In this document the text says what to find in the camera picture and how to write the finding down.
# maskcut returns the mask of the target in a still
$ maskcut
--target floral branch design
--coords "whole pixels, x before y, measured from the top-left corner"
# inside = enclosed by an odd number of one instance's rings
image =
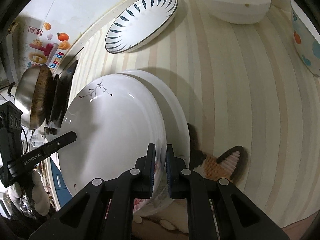
[[[112,94],[110,94],[110,93],[108,92],[108,90],[103,86],[103,83],[102,83],[102,82],[103,82],[103,80],[102,80],[99,84],[97,84],[97,87],[96,87],[96,88],[89,89],[89,92],[88,92],[87,95],[85,95],[85,96],[79,96],[79,98],[84,98],[84,97],[86,97],[86,96],[92,97],[93,94],[94,94],[94,96],[96,97],[96,96],[97,96],[97,88],[99,88],[99,89],[103,88],[104,90],[102,91],[102,93],[107,92],[110,96],[112,96]]]

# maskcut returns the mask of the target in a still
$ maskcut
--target pan handle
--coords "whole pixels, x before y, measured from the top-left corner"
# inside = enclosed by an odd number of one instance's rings
[[[13,97],[13,95],[11,94],[11,90],[12,90],[13,86],[15,86],[15,84],[16,84],[15,82],[12,82],[8,88],[7,94],[9,97]]]

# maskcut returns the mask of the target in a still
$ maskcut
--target fox ear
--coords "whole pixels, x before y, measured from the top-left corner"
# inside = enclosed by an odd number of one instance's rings
[[[234,179],[241,171],[246,154],[242,146],[235,146],[222,154],[216,162],[230,174],[230,179]]]

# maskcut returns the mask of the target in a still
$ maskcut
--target plate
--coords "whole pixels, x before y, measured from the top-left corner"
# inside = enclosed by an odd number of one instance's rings
[[[130,52],[158,36],[173,20],[178,0],[139,0],[111,25],[105,40],[109,53]]]
[[[107,75],[83,88],[70,104],[60,134],[77,140],[58,151],[61,173],[74,196],[94,178],[110,180],[135,166],[156,145],[154,191],[164,169],[166,135],[149,90],[125,75]]]
[[[184,159],[186,166],[189,167],[190,136],[187,120],[174,93],[162,80],[146,71],[126,70],[120,74],[137,79],[152,93],[164,119],[167,143],[172,144],[175,156]],[[155,214],[172,201],[168,194],[167,177],[164,172],[154,197],[139,211],[139,215]]]

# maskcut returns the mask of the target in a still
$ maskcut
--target striped tablecloth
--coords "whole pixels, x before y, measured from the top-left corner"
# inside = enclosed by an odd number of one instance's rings
[[[289,12],[271,6],[261,22],[234,25],[200,0],[179,0],[163,33],[117,55],[104,48],[110,25],[84,46],[70,102],[100,76],[148,71],[175,93],[202,151],[248,149],[236,185],[279,226],[320,209],[320,83],[295,51]]]

